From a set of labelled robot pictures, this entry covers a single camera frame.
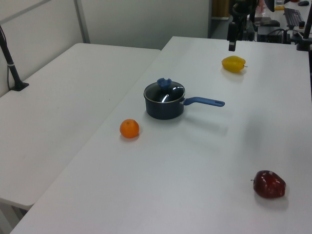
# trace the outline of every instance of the saucepan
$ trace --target saucepan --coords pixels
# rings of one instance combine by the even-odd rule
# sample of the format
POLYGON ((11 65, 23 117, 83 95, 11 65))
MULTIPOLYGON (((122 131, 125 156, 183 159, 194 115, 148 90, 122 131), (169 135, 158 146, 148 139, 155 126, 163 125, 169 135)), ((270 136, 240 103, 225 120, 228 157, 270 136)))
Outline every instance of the saucepan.
POLYGON ((150 84, 144 90, 146 112, 157 119, 172 119, 183 113, 184 106, 198 102, 211 106, 222 107, 223 101, 203 97, 184 98, 183 85, 161 78, 156 83, 150 84))

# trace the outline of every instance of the pot lid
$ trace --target pot lid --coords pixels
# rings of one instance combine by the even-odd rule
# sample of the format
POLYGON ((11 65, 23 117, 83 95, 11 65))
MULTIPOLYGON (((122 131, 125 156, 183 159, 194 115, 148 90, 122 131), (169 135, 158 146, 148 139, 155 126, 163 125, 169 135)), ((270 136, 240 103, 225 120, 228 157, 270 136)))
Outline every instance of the pot lid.
POLYGON ((183 85, 171 81, 171 79, 160 78, 156 83, 150 84, 144 90, 144 97, 154 102, 172 102, 184 97, 183 85))

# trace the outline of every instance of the keyboard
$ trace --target keyboard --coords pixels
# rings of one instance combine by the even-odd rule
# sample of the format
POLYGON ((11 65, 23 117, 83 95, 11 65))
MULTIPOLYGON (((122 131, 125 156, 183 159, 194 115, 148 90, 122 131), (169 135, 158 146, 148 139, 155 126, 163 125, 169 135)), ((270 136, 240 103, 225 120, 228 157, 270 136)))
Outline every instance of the keyboard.
POLYGON ((299 22, 304 21, 298 10, 285 8, 284 11, 288 27, 299 26, 299 22))

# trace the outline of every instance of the apple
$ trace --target apple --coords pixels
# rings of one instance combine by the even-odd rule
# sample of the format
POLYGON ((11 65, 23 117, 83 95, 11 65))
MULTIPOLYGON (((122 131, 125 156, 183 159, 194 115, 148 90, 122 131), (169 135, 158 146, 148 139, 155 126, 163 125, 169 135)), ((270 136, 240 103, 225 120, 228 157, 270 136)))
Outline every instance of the apple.
POLYGON ((264 198, 277 198, 285 195, 286 183, 276 173, 259 171, 253 180, 253 190, 264 198))

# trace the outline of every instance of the saucepan handle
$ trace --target saucepan handle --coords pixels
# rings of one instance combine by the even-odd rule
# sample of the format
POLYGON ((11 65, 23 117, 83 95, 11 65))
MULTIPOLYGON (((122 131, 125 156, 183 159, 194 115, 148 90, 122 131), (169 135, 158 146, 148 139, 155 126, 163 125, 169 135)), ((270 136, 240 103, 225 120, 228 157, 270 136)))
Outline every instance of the saucepan handle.
POLYGON ((212 106, 218 106, 222 107, 225 105, 225 102, 223 101, 217 101, 217 100, 212 100, 208 98, 203 98, 203 97, 191 97, 191 98, 186 98, 183 101, 184 106, 188 106, 194 102, 202 103, 202 104, 207 104, 207 105, 212 105, 212 106))

